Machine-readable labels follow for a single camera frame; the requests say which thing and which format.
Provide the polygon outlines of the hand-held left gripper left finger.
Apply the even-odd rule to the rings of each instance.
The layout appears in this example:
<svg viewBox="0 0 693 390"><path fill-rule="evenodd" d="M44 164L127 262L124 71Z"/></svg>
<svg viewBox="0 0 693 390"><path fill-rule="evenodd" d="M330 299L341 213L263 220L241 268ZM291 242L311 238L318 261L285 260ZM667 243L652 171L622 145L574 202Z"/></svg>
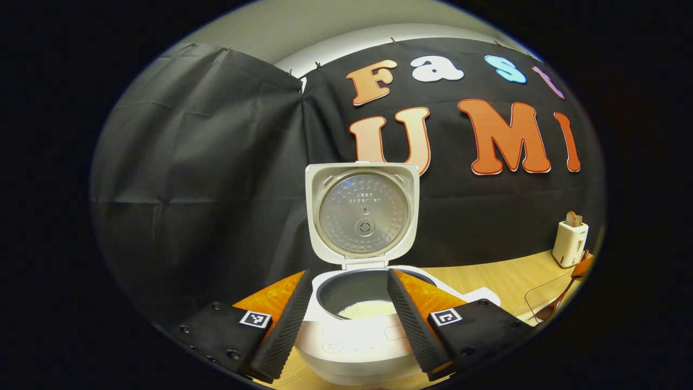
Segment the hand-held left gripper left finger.
<svg viewBox="0 0 693 390"><path fill-rule="evenodd" d="M173 339L223 370L267 384L280 378L312 294L307 270L237 303L213 301L173 327Z"/></svg>

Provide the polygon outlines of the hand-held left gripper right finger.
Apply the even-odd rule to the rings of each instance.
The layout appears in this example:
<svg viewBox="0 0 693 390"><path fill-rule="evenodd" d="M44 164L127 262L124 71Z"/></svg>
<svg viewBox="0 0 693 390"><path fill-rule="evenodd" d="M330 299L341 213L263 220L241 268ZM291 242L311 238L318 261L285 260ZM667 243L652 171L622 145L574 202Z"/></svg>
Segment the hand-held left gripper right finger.
<svg viewBox="0 0 693 390"><path fill-rule="evenodd" d="M490 299L458 298L396 269L388 272L388 294L430 381L481 370L534 335Z"/></svg>

